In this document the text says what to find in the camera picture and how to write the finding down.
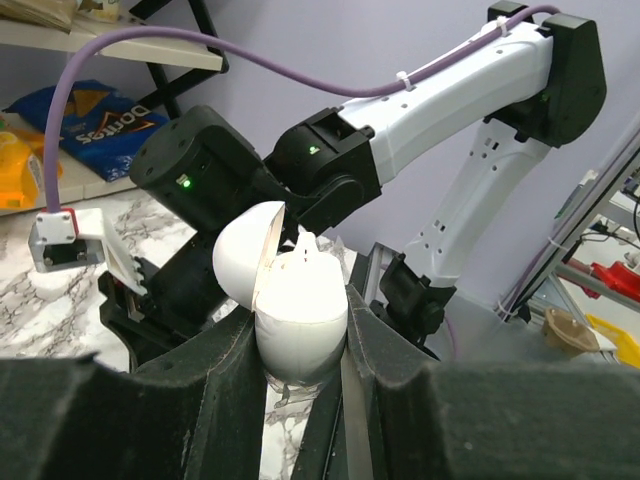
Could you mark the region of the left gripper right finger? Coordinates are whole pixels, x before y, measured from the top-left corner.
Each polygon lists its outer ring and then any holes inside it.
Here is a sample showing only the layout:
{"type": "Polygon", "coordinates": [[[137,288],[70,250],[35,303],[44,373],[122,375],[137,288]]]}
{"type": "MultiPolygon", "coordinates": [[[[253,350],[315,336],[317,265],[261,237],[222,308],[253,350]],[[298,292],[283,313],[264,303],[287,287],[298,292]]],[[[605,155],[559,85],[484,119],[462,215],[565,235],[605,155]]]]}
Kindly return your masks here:
{"type": "Polygon", "coordinates": [[[352,479],[635,479],[639,374],[553,363],[436,362],[354,288],[343,357],[352,479]]]}

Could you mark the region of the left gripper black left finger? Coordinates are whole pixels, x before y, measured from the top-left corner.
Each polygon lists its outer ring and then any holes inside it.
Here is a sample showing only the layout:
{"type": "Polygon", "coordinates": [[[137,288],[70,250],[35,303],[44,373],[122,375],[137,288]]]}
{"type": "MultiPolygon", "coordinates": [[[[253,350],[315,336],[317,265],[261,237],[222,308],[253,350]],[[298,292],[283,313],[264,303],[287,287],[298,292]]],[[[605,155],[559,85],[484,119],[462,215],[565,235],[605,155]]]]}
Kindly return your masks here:
{"type": "Polygon", "coordinates": [[[255,479],[265,381],[254,317],[120,373],[93,356],[1,364],[5,479],[255,479]]]}

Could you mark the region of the single white earbud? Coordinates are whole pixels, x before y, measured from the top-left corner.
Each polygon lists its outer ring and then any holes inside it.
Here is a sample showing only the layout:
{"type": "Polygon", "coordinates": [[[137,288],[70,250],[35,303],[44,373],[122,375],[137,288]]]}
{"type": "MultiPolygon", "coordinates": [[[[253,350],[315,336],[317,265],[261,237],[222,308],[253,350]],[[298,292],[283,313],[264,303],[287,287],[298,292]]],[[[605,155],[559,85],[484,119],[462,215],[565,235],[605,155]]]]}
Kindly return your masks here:
{"type": "Polygon", "coordinates": [[[317,238],[312,232],[302,232],[294,247],[295,258],[307,262],[309,259],[319,254],[317,238]]]}

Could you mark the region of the white earbud charging case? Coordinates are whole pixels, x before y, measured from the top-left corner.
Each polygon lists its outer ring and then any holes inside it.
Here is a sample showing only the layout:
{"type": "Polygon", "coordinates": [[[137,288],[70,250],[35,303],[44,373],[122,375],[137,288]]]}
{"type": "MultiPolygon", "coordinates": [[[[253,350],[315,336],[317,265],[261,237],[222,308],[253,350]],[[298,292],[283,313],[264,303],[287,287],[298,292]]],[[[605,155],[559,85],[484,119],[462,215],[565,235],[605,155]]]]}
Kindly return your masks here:
{"type": "Polygon", "coordinates": [[[348,299],[340,261],[329,253],[302,262],[278,250],[281,201],[259,203],[231,221],[215,242],[214,274],[226,295],[255,315],[266,371],[289,385],[312,385],[339,363],[348,299]]]}

